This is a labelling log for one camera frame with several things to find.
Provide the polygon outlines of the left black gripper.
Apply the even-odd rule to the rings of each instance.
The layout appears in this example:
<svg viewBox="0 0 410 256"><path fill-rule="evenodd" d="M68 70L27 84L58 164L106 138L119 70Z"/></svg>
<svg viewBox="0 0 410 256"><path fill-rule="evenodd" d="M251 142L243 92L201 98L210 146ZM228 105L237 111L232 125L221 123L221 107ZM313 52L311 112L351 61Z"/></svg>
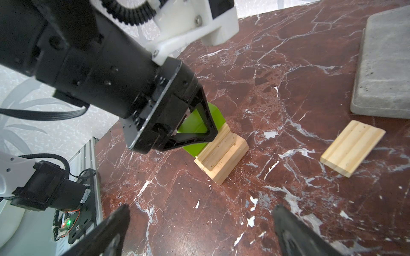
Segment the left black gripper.
<svg viewBox="0 0 410 256"><path fill-rule="evenodd" d="M70 103L88 103L118 116L129 149L146 154L200 142L180 133L188 111L200 107L200 84L180 60L155 64L151 54L101 13L98 34L84 49L64 42L51 25L37 41L35 77Z"/></svg>

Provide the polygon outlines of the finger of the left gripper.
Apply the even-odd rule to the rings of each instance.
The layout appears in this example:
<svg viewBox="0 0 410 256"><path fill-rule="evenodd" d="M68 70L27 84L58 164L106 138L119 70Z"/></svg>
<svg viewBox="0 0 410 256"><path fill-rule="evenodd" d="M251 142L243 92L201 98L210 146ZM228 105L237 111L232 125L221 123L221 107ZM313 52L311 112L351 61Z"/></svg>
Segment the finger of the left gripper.
<svg viewBox="0 0 410 256"><path fill-rule="evenodd" d="M167 120L176 121L177 128L167 136L157 149L167 151L184 148L186 151L202 151L212 142L219 131L219 109L208 102L204 89L198 86L188 103L170 101L172 113Z"/></svg>

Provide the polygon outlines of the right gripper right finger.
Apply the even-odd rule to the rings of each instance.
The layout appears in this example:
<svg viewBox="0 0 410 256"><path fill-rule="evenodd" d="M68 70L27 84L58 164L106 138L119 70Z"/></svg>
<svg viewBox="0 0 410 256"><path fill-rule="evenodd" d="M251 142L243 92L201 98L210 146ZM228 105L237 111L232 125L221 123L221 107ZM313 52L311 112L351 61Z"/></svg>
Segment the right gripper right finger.
<svg viewBox="0 0 410 256"><path fill-rule="evenodd" d="M341 255L283 205L276 205L272 216L283 256Z"/></svg>

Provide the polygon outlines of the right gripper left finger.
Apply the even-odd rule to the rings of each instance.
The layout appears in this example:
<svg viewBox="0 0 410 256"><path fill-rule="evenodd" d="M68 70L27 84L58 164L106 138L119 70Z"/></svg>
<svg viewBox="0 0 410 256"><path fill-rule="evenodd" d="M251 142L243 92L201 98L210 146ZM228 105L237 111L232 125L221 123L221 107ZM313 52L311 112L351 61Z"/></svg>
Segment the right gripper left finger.
<svg viewBox="0 0 410 256"><path fill-rule="evenodd" d="M129 224L130 209L123 204L64 255L120 256Z"/></svg>

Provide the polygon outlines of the green block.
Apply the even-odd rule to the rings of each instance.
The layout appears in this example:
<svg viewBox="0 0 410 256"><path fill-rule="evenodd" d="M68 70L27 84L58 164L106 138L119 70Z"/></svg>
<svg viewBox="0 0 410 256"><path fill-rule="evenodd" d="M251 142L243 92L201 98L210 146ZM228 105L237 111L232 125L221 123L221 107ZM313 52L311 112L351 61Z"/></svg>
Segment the green block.
<svg viewBox="0 0 410 256"><path fill-rule="evenodd" d="M209 110L211 112L212 118L216 125L218 131L222 128L223 124L225 124L226 120L223 117L221 111L212 103L208 103ZM194 110L182 123L177 133L206 133L207 128L204 124L199 112ZM184 150L186 150L191 156L197 157L199 153L207 146L208 143L199 143L184 146Z"/></svg>

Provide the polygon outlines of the ribbed wood block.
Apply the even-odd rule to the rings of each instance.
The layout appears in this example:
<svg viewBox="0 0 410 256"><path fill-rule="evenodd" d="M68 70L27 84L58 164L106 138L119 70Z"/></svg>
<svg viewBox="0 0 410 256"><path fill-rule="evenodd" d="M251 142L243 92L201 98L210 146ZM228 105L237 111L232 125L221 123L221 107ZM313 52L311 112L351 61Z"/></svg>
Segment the ribbed wood block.
<svg viewBox="0 0 410 256"><path fill-rule="evenodd" d="M321 155L320 162L349 178L384 135L382 129L351 121Z"/></svg>

